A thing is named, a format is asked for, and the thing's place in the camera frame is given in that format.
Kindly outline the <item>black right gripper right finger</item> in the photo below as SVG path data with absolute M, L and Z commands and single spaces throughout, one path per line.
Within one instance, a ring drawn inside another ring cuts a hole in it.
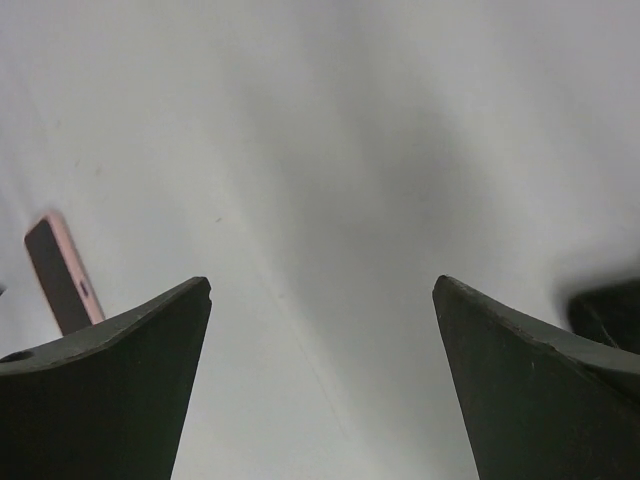
M 576 335 L 441 276 L 441 338 L 483 479 L 635 479 L 639 353 Z

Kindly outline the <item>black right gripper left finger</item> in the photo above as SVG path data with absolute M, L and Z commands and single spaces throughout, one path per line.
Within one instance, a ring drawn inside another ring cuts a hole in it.
M 4 479 L 171 477 L 211 312 L 194 277 L 1 360 Z

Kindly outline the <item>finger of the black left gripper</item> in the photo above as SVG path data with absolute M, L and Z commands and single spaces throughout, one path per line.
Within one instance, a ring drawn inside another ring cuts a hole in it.
M 600 286 L 573 296 L 567 306 L 573 333 L 639 353 L 639 280 Z

